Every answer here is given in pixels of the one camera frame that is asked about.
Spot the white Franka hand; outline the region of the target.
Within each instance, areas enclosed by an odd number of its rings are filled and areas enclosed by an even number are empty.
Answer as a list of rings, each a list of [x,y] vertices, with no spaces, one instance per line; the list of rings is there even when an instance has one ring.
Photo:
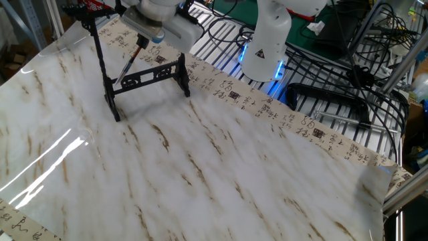
[[[189,53],[196,41],[203,35],[203,29],[197,23],[191,23],[188,19],[172,14],[161,17],[162,42],[169,44],[182,53]],[[136,45],[146,49],[150,40],[138,34]]]

